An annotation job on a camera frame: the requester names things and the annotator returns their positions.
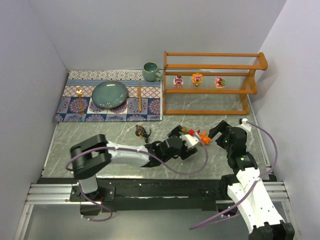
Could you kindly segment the teal ceramic plate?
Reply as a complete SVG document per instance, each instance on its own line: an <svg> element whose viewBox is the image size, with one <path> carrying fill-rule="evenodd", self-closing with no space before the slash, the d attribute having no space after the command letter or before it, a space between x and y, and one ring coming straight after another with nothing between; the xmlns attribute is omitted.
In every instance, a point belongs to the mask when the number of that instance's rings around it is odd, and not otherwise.
<svg viewBox="0 0 320 240"><path fill-rule="evenodd" d="M127 87L119 81L104 81L92 91L92 101L102 109L113 109L122 105L129 93Z"/></svg>

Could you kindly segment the pink bear donut toy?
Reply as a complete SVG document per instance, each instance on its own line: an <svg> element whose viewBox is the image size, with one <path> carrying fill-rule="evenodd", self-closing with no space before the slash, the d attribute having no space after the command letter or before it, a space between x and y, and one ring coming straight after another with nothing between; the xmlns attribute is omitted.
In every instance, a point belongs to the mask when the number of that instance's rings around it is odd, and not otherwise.
<svg viewBox="0 0 320 240"><path fill-rule="evenodd" d="M214 81L214 85L216 89L223 89L225 87L225 80L222 77L216 77Z"/></svg>

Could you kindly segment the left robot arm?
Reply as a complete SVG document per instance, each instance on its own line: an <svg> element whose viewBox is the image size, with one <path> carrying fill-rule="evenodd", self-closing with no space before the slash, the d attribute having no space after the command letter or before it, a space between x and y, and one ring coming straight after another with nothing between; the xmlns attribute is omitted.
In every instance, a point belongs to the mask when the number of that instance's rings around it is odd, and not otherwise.
<svg viewBox="0 0 320 240"><path fill-rule="evenodd" d="M171 159L187 159L197 153L199 142L194 132L183 134L180 125L167 135L167 139L140 146L113 143L104 134L97 134L70 148L71 160L65 168L73 173L87 195L98 191L97 173L109 164L154 168Z"/></svg>

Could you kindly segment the aluminium rail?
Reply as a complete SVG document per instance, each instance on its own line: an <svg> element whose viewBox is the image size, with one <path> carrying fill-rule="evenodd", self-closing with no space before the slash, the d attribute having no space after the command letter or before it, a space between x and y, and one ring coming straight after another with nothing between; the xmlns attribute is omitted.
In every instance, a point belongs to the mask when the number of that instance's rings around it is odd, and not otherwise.
<svg viewBox="0 0 320 240"><path fill-rule="evenodd" d="M229 198L219 193L217 179L148 179L148 178L99 178L98 196L106 202L120 198L187 198L213 197L227 203ZM86 204L78 184L71 178L40 178L31 184L25 202L31 205Z"/></svg>

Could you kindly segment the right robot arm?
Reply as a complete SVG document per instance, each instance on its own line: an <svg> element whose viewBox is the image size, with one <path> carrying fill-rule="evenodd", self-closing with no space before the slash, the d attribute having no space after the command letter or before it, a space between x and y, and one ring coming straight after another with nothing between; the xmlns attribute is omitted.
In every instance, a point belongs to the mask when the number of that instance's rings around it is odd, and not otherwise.
<svg viewBox="0 0 320 240"><path fill-rule="evenodd" d="M285 222L275 208L253 155L247 151L247 135L252 124L246 118L238 126L231 126L222 120L210 129L209 138L217 134L216 144L226 151L226 158L233 174L220 180L221 191L234 201L248 229L250 240L292 240L295 229Z"/></svg>

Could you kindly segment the patterned blue placemat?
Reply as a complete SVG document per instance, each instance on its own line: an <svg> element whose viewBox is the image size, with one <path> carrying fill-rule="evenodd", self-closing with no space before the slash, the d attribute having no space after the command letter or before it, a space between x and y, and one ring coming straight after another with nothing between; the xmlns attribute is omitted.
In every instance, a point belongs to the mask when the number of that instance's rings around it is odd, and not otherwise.
<svg viewBox="0 0 320 240"><path fill-rule="evenodd" d="M128 90L125 102L113 109L98 107L92 100L95 87L105 81L118 81ZM138 84L141 84L142 111L138 107ZM82 89L83 115L76 86ZM146 81L140 70L71 70L54 120L62 122L157 122L163 118L162 83Z"/></svg>

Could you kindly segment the gold knife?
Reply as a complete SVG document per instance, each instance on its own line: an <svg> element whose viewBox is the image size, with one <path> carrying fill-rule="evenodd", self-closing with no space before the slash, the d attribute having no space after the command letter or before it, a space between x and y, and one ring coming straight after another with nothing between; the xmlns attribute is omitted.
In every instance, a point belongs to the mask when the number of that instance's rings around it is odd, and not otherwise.
<svg viewBox="0 0 320 240"><path fill-rule="evenodd" d="M138 97L138 110L142 111L142 91L141 91L141 84L138 84L137 87L137 97Z"/></svg>

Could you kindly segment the brown-haired figure with dark creature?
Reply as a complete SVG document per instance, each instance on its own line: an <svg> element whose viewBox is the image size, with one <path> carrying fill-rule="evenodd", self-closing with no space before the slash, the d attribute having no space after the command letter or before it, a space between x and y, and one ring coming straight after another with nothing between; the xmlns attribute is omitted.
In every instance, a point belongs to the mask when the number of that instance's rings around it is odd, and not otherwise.
<svg viewBox="0 0 320 240"><path fill-rule="evenodd" d="M135 135L137 137L142 138L145 141L145 143L148 144L149 137L152 134L152 130L150 129L149 131L147 131L142 125L138 125L138 124L135 125L135 128L136 128Z"/></svg>

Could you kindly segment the pink flower bear toy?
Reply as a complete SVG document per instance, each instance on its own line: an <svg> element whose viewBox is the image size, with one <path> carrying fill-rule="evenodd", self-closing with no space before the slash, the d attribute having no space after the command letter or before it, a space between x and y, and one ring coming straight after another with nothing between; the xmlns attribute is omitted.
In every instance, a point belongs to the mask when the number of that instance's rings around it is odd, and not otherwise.
<svg viewBox="0 0 320 240"><path fill-rule="evenodd" d="M203 75L201 73L194 73L191 76L192 85L195 87L199 87L203 81Z"/></svg>

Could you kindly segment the pink bear strawberry cake toy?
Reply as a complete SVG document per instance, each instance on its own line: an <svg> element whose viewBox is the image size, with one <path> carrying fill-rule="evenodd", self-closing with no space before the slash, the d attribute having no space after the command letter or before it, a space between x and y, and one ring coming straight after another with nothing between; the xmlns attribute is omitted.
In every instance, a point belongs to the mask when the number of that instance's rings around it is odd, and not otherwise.
<svg viewBox="0 0 320 240"><path fill-rule="evenodd" d="M181 89L183 88L184 81L181 74L178 74L173 80L173 87Z"/></svg>

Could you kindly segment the orange wooden two-tier shelf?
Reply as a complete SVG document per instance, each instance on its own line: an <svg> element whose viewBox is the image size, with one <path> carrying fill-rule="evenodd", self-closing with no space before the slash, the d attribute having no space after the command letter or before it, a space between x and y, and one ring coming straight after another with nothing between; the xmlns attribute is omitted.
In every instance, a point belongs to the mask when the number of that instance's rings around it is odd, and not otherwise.
<svg viewBox="0 0 320 240"><path fill-rule="evenodd" d="M217 58L254 58L253 64L184 64L168 63L168 57L217 57ZM248 115L250 113L248 95L256 95L256 71L266 71L268 62L264 53L200 53L200 52L164 52L163 58L163 94L162 111L165 115ZM239 88L168 88L167 76L190 76L195 73L203 77L244 77ZM243 110L168 110L167 94L234 94L239 95Z"/></svg>

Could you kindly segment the black base frame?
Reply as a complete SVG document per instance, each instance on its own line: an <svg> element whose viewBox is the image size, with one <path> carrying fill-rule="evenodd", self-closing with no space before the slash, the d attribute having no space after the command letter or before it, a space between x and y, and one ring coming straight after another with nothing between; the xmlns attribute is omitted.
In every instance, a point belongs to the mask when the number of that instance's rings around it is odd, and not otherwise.
<svg viewBox="0 0 320 240"><path fill-rule="evenodd" d="M231 203L227 184L217 179L101 178L98 189L86 200L77 185L71 187L70 202L79 203L86 217L99 213L146 210L222 211Z"/></svg>

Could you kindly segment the teal ceramic mug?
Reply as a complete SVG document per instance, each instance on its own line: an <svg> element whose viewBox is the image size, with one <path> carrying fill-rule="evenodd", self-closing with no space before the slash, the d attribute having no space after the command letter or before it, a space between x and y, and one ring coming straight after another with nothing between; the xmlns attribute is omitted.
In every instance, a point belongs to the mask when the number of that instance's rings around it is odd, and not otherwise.
<svg viewBox="0 0 320 240"><path fill-rule="evenodd" d="M163 77L155 62L147 62L143 65L142 76L148 82L161 81Z"/></svg>

